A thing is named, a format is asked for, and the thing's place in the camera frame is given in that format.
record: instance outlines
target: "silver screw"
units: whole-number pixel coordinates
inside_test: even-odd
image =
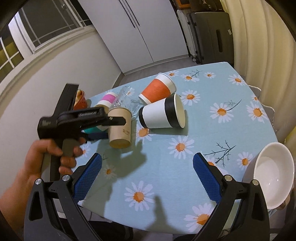
[[[68,181],[70,179],[70,176],[69,175],[65,175],[62,177],[63,181]]]
[[[226,175],[224,178],[227,182],[232,181],[232,176]]]
[[[255,186],[258,186],[259,185],[259,182],[257,180],[253,180],[252,183],[255,185]]]
[[[38,178],[38,179],[35,181],[35,184],[39,185],[41,182],[42,182],[42,180],[41,180],[40,178]]]

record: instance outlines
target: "black and white cup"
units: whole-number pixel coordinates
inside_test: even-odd
[[[144,128],[185,127],[183,103],[178,94],[146,105],[139,110],[139,120]]]

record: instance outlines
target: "dark gray suitcase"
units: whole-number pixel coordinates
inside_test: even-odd
[[[197,58],[201,64],[228,62],[234,66],[233,37],[226,12],[187,14]]]

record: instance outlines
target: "white bowl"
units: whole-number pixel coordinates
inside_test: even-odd
[[[294,181],[294,161],[289,149],[279,143],[269,143],[248,165],[243,182],[259,181],[267,209],[281,205],[290,193]]]

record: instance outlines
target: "light blue floral tablecloth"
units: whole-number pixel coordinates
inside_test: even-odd
[[[241,181],[252,158],[277,139],[258,99],[228,63],[167,74],[183,101],[186,127],[143,129],[137,119],[132,123],[131,146],[126,149],[113,149],[108,140],[84,144],[78,166],[95,152],[103,157],[103,166],[82,205],[138,229],[197,233],[216,203],[192,167],[193,155],[201,152],[223,175],[229,173]],[[130,95],[137,99],[154,77],[129,83],[134,89]],[[91,106],[103,95],[90,98]],[[231,226],[237,206],[225,228]]]

